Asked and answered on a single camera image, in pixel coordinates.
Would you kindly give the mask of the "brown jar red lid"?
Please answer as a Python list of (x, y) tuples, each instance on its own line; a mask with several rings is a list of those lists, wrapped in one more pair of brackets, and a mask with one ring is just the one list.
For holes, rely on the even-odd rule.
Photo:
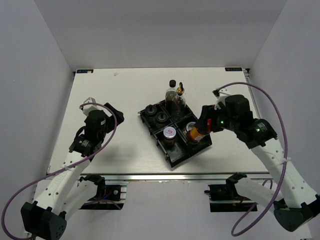
[(210, 133), (210, 129), (208, 128), (208, 121), (198, 120), (187, 131), (186, 139), (190, 144), (196, 145), (200, 142), (200, 140), (202, 140), (209, 133)]

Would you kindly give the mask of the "clear bottle gold pourer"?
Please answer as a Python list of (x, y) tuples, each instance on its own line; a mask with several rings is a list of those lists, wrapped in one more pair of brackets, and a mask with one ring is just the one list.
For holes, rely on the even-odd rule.
[(172, 99), (172, 117), (179, 119), (184, 116), (186, 100), (184, 97), (185, 88), (182, 82), (179, 83), (179, 87), (176, 90), (176, 96)]

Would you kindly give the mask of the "spice shaker black top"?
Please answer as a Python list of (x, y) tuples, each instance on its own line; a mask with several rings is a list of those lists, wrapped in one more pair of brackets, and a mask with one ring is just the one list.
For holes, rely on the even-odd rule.
[(149, 104), (144, 109), (144, 114), (147, 122), (154, 126), (156, 122), (156, 115), (157, 115), (157, 107), (153, 104)]
[(157, 128), (163, 128), (164, 126), (167, 125), (167, 121), (168, 121), (168, 115), (163, 111), (158, 112), (155, 117), (155, 126)]

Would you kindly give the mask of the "small jar white lid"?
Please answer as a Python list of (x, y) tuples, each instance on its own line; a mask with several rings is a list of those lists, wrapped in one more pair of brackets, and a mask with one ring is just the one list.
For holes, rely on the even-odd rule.
[(172, 147), (175, 143), (177, 131), (172, 126), (167, 126), (163, 130), (164, 142), (168, 147)]

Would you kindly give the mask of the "tall bottle black cap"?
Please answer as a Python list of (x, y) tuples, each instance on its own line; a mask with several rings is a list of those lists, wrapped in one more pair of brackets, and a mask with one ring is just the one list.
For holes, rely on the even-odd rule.
[(172, 111), (173, 98), (177, 95), (176, 85), (177, 82), (171, 79), (169, 81), (169, 88), (165, 92), (165, 108), (169, 113)]

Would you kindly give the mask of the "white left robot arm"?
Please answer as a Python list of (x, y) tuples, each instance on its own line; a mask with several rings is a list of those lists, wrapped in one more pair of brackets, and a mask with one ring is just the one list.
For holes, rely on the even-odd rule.
[(105, 178), (98, 174), (81, 174), (94, 156), (106, 145), (105, 137), (114, 133), (125, 118), (109, 103), (84, 102), (80, 109), (86, 116), (78, 129), (60, 170), (51, 175), (45, 190), (32, 202), (26, 202), (20, 212), (24, 228), (33, 237), (58, 240), (67, 221), (88, 200), (101, 200), (106, 194)]

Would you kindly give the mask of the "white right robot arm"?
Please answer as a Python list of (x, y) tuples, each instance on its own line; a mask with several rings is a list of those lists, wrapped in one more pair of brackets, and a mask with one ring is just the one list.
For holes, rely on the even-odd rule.
[(319, 215), (320, 196), (299, 174), (293, 163), (285, 158), (285, 151), (277, 133), (265, 119), (253, 116), (250, 103), (243, 95), (229, 95), (218, 99), (215, 105), (204, 105), (195, 124), (202, 135), (229, 130), (263, 163), (280, 194), (252, 181), (243, 173), (228, 177), (226, 195), (236, 200), (246, 197), (266, 210), (287, 231), (299, 227)]

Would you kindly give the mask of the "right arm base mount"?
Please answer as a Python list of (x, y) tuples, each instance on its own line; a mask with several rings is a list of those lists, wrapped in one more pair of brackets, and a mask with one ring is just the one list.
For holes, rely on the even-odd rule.
[(237, 193), (235, 184), (239, 180), (247, 178), (244, 173), (235, 173), (225, 180), (224, 184), (210, 184), (204, 194), (209, 197), (211, 213), (244, 213), (252, 208), (257, 212), (258, 208), (249, 198)]

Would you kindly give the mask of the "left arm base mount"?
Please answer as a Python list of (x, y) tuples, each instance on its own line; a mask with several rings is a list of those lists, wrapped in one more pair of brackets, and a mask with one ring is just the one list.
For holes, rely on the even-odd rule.
[(124, 207), (127, 186), (120, 183), (104, 182), (98, 193), (85, 202), (80, 210), (121, 210)]

